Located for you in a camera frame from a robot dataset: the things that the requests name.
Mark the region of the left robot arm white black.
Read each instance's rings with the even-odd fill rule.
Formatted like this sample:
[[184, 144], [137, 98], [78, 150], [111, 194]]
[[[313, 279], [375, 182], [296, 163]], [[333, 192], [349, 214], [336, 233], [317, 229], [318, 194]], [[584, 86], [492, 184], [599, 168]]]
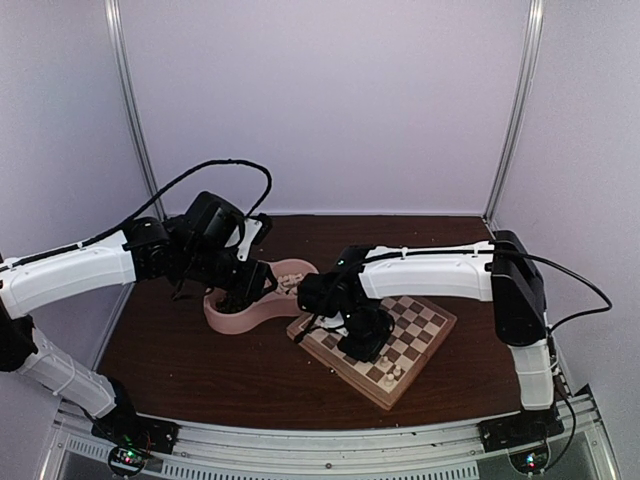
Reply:
[[200, 193], [187, 212], [160, 221], [134, 217], [114, 232], [58, 251], [1, 265], [1, 369], [29, 376], [79, 405], [123, 444], [144, 433], [142, 419], [118, 382], [78, 364], [50, 342], [32, 311], [85, 292], [165, 278], [221, 288], [253, 303], [275, 288], [271, 267], [250, 256], [272, 228], [266, 214], [244, 214]]

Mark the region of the pink double bowl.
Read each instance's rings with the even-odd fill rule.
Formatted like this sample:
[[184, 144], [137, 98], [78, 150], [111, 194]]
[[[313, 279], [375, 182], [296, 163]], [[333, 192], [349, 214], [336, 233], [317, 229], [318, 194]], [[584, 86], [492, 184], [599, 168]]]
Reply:
[[[304, 276], [309, 273], [318, 273], [313, 264], [302, 259], [284, 259], [270, 262], [269, 265], [276, 277], [293, 273], [303, 273]], [[221, 289], [208, 290], [203, 299], [203, 311], [209, 326], [221, 334], [238, 335], [272, 318], [297, 317], [301, 314], [297, 306], [297, 295], [288, 297], [273, 292], [240, 313], [223, 315], [215, 310], [215, 303], [225, 295], [226, 293]]]

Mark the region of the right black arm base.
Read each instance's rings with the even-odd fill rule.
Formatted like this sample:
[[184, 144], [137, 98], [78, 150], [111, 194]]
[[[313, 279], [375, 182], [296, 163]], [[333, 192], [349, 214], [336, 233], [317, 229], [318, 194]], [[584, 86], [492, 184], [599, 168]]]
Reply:
[[551, 460], [549, 439], [565, 431], [553, 413], [520, 412], [478, 425], [486, 453], [505, 451], [510, 465], [520, 474], [541, 474]]

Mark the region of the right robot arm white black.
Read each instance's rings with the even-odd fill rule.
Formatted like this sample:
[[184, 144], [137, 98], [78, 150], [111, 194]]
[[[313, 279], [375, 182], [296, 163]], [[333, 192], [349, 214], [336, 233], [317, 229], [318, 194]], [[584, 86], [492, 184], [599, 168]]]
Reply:
[[492, 303], [495, 332], [512, 354], [524, 409], [513, 419], [513, 433], [530, 442], [550, 426], [554, 387], [544, 281], [514, 232], [442, 248], [350, 246], [329, 272], [307, 274], [299, 284], [297, 305], [311, 316], [303, 332], [320, 319], [337, 319], [341, 351], [371, 362], [394, 326], [380, 303], [401, 296]]

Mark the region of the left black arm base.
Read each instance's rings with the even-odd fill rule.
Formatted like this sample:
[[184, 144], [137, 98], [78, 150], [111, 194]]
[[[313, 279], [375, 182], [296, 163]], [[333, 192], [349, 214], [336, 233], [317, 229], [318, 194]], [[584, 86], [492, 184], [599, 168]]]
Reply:
[[94, 419], [91, 434], [108, 440], [113, 447], [107, 454], [107, 466], [121, 478], [140, 474], [157, 460], [157, 454], [171, 454], [179, 426], [170, 421], [138, 417], [132, 426], [113, 426], [105, 418]]

